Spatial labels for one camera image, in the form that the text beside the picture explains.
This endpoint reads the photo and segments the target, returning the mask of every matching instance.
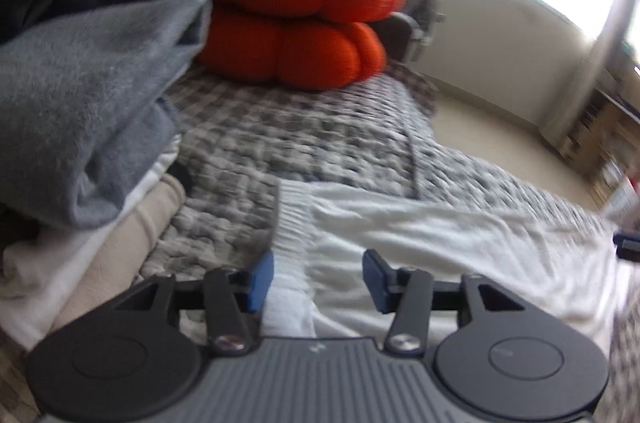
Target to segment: rolled beige garment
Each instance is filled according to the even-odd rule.
[[[165,174],[104,241],[51,331],[127,290],[185,198],[180,181]]]

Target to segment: beige floor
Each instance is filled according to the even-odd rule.
[[[491,161],[520,179],[590,210],[596,209],[586,182],[537,136],[443,95],[438,98],[433,125],[442,145]]]

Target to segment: metal screw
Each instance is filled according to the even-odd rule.
[[[222,351],[242,351],[244,340],[236,335],[222,335],[216,338],[216,347]]]
[[[398,351],[415,351],[420,348],[420,340],[405,333],[393,335],[389,339],[389,344]]]

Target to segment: white garment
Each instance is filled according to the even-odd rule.
[[[630,265],[616,259],[613,226],[588,235],[508,212],[458,211],[333,183],[283,180],[279,201],[265,335],[382,341],[392,315],[376,312],[362,281],[362,254],[373,248],[393,267],[415,266],[439,280],[481,273],[609,354],[630,276]],[[455,330],[452,313],[431,315],[431,343]]]
[[[180,140],[177,135],[167,145],[112,223],[86,231],[42,228],[36,241],[15,243],[4,250],[0,327],[15,342],[30,350],[46,336],[102,243],[175,161]]]

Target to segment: checkered blanket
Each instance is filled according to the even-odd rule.
[[[610,229],[599,217],[495,165],[439,145],[430,125],[435,88],[400,64],[388,74],[323,93],[239,85],[196,66],[168,93],[184,122],[180,159],[195,185],[142,266],[143,277],[168,271],[178,279],[201,278],[213,267],[252,260],[270,242],[278,178],[332,181],[484,211],[507,209],[586,231]],[[630,367],[640,363],[634,362],[640,356],[638,306],[640,299],[620,321],[612,350],[618,358],[600,423],[640,421],[638,408],[618,418],[622,400],[637,397],[627,397],[627,390],[640,392],[634,374],[640,368]],[[195,340],[204,339],[198,316],[189,313],[181,327]],[[0,358],[5,355],[0,347]],[[5,412],[28,423],[15,406]]]

